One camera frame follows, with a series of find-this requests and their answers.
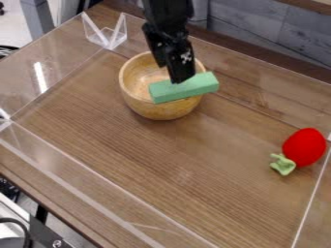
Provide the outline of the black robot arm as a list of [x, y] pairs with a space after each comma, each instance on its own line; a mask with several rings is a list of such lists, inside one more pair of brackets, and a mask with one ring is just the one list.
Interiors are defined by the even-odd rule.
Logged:
[[144, 38], [155, 62], [168, 70], [172, 83], [195, 75], [194, 49], [187, 22], [194, 15], [191, 0], [143, 0]]

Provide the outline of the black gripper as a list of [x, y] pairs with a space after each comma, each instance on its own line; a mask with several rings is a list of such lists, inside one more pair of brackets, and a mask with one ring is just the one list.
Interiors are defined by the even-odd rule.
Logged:
[[148, 48], [158, 66], [167, 65], [174, 84], [195, 75], [194, 51], [187, 38], [187, 21], [192, 14], [194, 9], [144, 9], [143, 31]]

